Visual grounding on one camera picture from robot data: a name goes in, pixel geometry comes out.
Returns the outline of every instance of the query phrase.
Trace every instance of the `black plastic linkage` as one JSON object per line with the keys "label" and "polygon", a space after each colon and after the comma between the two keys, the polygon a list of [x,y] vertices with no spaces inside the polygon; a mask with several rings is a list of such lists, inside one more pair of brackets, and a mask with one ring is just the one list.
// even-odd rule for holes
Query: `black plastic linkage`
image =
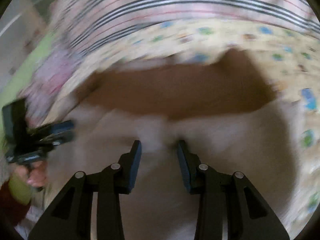
{"label": "black plastic linkage", "polygon": [[8,163],[32,168],[31,163],[45,160],[57,145],[72,141],[74,124],[69,120],[31,129],[27,126],[26,115],[25,98],[13,101],[2,108],[8,148],[5,158]]}
{"label": "black plastic linkage", "polygon": [[195,240],[289,240],[280,220],[242,172],[215,171],[179,141],[177,155],[190,194],[201,194]]}
{"label": "black plastic linkage", "polygon": [[93,192],[98,192],[97,239],[124,240],[119,194],[134,187],[141,158],[141,142],[103,171],[78,171],[58,193],[29,235],[29,240],[90,240]]}

